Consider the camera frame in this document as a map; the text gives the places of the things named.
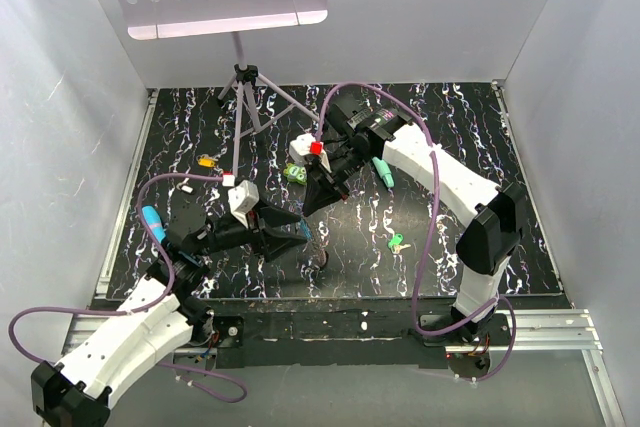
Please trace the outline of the green tagged key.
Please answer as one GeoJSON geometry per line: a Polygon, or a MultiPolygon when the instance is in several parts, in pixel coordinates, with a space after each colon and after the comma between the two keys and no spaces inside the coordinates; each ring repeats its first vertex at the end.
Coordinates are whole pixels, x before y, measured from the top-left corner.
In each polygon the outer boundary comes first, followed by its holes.
{"type": "Polygon", "coordinates": [[[394,254],[398,255],[404,249],[410,247],[410,244],[404,242],[404,236],[400,233],[394,233],[387,243],[388,249],[394,254]]]}

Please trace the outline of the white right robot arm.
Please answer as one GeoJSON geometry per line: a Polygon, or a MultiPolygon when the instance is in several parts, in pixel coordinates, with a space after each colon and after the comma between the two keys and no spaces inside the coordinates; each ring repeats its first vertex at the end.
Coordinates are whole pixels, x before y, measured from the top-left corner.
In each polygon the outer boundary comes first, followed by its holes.
{"type": "Polygon", "coordinates": [[[373,158],[431,188],[433,205],[445,205],[464,228],[456,244],[462,280],[450,325],[415,329],[423,336],[453,333],[464,344],[479,342],[489,331],[501,278],[523,238],[524,189],[516,182],[501,188],[467,168],[436,145],[420,116],[397,99],[368,110],[354,97],[339,95],[326,99],[322,113],[340,136],[337,150],[327,152],[318,134],[301,134],[289,146],[291,157],[306,167],[304,215],[346,199],[347,180],[373,158]]]}

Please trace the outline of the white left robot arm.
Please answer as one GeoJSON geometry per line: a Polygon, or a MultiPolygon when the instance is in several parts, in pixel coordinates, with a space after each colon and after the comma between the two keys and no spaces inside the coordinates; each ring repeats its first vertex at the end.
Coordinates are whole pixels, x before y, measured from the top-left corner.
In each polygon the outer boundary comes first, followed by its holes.
{"type": "Polygon", "coordinates": [[[34,369],[33,408],[50,426],[103,426],[122,395],[175,349],[215,346],[226,338],[231,321],[216,320],[193,294],[206,275],[202,256],[248,245],[272,261],[307,241],[284,229],[299,223],[300,215],[263,199],[249,209],[246,222],[230,213],[214,218],[193,202],[166,220],[150,206],[142,212],[173,265],[157,259],[116,315],[58,362],[34,369]]]}

